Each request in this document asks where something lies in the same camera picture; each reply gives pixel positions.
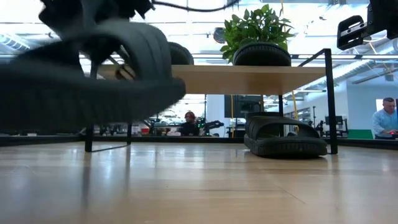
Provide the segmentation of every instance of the green leaves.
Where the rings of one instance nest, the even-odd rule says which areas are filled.
[[[263,16],[264,15],[264,13],[261,11],[261,9],[254,10],[254,13],[255,13],[256,16]]]
[[[230,46],[224,45],[224,46],[222,46],[222,48],[220,49],[220,52],[227,51],[227,50],[229,50],[230,48],[231,48]]]
[[[254,42],[254,40],[253,40],[253,39],[250,39],[250,38],[245,38],[245,39],[243,39],[242,41],[240,41],[239,47],[243,47],[243,46],[245,46],[246,44],[251,43],[251,42]]]
[[[238,27],[239,27],[239,28],[242,28],[242,29],[245,28],[246,26],[248,26],[248,22],[244,22],[244,21],[243,21],[243,22],[241,22],[240,24],[238,24]]]
[[[224,21],[224,26],[227,31],[231,31],[232,25],[227,20]]]
[[[246,9],[246,10],[244,11],[243,19],[244,19],[244,20],[247,20],[247,19],[249,19],[249,16],[250,16],[250,13],[249,13],[249,11]]]
[[[235,23],[238,23],[240,20],[241,19],[237,15],[235,14],[232,15],[232,21],[234,21]]]
[[[283,49],[287,50],[287,44],[285,42],[280,42],[278,43],[279,47],[282,47]]]
[[[263,6],[261,7],[261,11],[262,11],[263,13],[266,13],[268,10],[269,10],[269,5],[268,5],[268,4],[265,4],[265,5],[263,5]]]
[[[261,9],[245,10],[243,18],[232,15],[231,20],[225,20],[224,39],[226,44],[220,48],[223,59],[231,62],[235,52],[251,42],[274,43],[287,50],[287,39],[294,35],[290,33],[292,28],[289,25],[290,20],[281,18],[281,15],[283,15],[282,10],[278,16],[275,10],[265,4]]]

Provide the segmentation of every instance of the blue shirt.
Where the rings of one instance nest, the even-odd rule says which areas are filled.
[[[398,130],[398,116],[397,110],[393,114],[388,114],[384,109],[379,110],[373,114],[373,131],[374,134],[380,137],[392,137],[391,134],[384,134],[384,130]]]

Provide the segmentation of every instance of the dark hair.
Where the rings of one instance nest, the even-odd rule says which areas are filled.
[[[186,114],[185,114],[185,117],[190,117],[190,118],[192,118],[192,119],[196,119],[196,116],[195,116],[195,114],[192,112],[192,111],[188,111]]]
[[[387,98],[384,98],[383,101],[387,101],[387,102],[391,103],[391,102],[394,102],[394,99],[391,97],[387,97]]]

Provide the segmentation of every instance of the black planter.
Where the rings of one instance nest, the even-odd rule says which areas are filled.
[[[188,49],[178,43],[169,42],[172,65],[193,65],[193,57]]]
[[[276,44],[253,42],[239,48],[233,57],[233,65],[291,66],[288,51]]]

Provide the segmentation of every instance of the green mat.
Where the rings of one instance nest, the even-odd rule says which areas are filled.
[[[370,129],[349,129],[349,139],[373,139],[373,133]]]

